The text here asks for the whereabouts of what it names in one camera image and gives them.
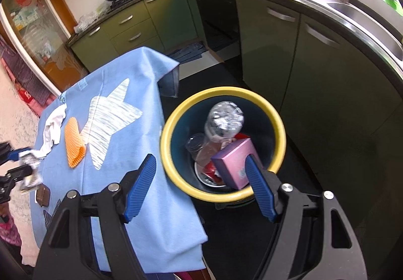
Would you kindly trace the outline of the steel sink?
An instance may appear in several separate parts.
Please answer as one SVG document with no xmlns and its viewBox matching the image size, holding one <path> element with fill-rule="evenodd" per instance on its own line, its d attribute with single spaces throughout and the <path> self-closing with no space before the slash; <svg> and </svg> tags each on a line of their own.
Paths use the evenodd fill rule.
<svg viewBox="0 0 403 280">
<path fill-rule="evenodd" d="M 331 9 L 341 13 L 364 28 L 364 31 L 378 39 L 384 47 L 399 61 L 402 62 L 402 44 L 376 18 L 364 10 L 342 0 L 322 0 Z"/>
</svg>

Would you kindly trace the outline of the pink box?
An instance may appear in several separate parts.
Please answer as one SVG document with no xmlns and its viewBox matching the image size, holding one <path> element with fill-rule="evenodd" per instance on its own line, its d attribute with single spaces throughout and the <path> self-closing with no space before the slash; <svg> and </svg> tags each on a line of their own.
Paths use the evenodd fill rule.
<svg viewBox="0 0 403 280">
<path fill-rule="evenodd" d="M 262 167 L 260 157 L 250 138 L 228 144 L 224 149 L 213 155 L 211 161 L 223 182 L 227 186 L 239 190 L 249 184 L 245 172 L 245 159 L 250 154 L 257 159 L 257 164 Z"/>
</svg>

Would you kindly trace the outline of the blue star-patterned tablecloth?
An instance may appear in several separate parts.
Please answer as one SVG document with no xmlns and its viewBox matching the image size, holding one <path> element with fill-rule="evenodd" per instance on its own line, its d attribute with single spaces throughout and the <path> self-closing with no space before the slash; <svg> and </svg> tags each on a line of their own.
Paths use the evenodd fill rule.
<svg viewBox="0 0 403 280">
<path fill-rule="evenodd" d="M 136 170 L 144 158 L 160 155 L 160 135 L 165 123 L 160 95 L 178 90 L 175 60 L 147 47 L 117 57 L 63 92 L 42 113 L 34 145 L 40 149 L 46 120 L 59 106 L 75 118 L 83 135 L 86 154 L 75 167 L 68 165 L 65 143 L 54 145 L 39 171 L 50 191 L 41 207 L 30 202 L 34 238 L 41 244 L 46 222 L 57 203 L 71 189 L 97 193 Z M 176 273 L 204 267 L 202 245 L 207 241 L 190 197 L 156 167 L 139 214 L 126 227 L 147 274 Z"/>
</svg>

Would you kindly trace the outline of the clear plastic bottle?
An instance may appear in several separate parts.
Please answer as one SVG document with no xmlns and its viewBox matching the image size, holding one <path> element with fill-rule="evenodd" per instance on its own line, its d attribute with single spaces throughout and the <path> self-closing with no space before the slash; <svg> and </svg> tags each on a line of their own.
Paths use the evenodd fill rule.
<svg viewBox="0 0 403 280">
<path fill-rule="evenodd" d="M 229 143 L 241 131 L 244 120 L 243 112 L 232 101 L 220 101 L 215 104 L 204 125 L 207 143 L 195 162 L 201 167 L 206 167 L 211 156 L 221 149 L 221 145 Z"/>
</svg>

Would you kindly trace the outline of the clear plastic cup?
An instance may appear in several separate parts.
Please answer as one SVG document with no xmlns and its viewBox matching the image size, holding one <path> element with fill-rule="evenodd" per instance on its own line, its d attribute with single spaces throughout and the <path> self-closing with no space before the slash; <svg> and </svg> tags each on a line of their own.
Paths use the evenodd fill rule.
<svg viewBox="0 0 403 280">
<path fill-rule="evenodd" d="M 193 160 L 197 159 L 198 154 L 205 147 L 207 139 L 205 134 L 197 133 L 192 135 L 185 144 L 186 150 L 190 153 Z"/>
</svg>

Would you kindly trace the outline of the green kitchen cabinets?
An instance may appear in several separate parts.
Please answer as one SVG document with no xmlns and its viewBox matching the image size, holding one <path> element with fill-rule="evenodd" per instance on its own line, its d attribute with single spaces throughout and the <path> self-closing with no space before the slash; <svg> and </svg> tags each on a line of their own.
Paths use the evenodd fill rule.
<svg viewBox="0 0 403 280">
<path fill-rule="evenodd" d="M 348 209 L 402 202 L 402 62 L 322 0 L 133 0 L 70 39 L 90 71 L 133 48 L 238 44 L 235 70 Z"/>
</svg>

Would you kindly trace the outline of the brown plastic tray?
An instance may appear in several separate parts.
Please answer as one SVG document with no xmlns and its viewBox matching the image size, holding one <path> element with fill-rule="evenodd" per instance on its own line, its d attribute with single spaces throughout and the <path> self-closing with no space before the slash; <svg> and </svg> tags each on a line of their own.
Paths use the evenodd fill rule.
<svg viewBox="0 0 403 280">
<path fill-rule="evenodd" d="M 48 207 L 51 191 L 46 185 L 39 185 L 36 190 L 36 203 L 41 207 Z"/>
</svg>

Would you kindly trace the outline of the glass sliding door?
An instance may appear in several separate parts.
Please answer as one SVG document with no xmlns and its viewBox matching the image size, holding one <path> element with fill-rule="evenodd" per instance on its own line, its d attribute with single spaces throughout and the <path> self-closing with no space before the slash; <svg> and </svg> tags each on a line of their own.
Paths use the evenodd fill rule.
<svg viewBox="0 0 403 280">
<path fill-rule="evenodd" d="M 86 77 L 67 47 L 70 33 L 51 0 L 2 0 L 1 24 L 36 78 L 55 96 Z"/>
</svg>

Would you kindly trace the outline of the white paper towel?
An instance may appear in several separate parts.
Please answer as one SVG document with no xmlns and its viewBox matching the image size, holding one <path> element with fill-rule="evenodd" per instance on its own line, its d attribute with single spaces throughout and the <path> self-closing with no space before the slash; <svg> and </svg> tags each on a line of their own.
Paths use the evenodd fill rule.
<svg viewBox="0 0 403 280">
<path fill-rule="evenodd" d="M 32 154 L 38 159 L 44 159 L 53 146 L 60 143 L 61 126 L 66 116 L 67 104 L 61 104 L 54 109 L 45 121 L 42 133 L 43 143 L 39 150 L 32 150 Z"/>
</svg>

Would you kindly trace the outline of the hanging checked aprons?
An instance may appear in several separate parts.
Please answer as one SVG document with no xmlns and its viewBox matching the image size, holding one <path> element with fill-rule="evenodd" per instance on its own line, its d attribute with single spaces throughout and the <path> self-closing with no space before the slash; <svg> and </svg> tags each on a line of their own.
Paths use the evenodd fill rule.
<svg viewBox="0 0 403 280">
<path fill-rule="evenodd" d="M 41 116 L 56 96 L 52 94 L 30 70 L 16 52 L 1 37 L 1 64 L 7 72 L 18 96 L 37 116 Z"/>
</svg>

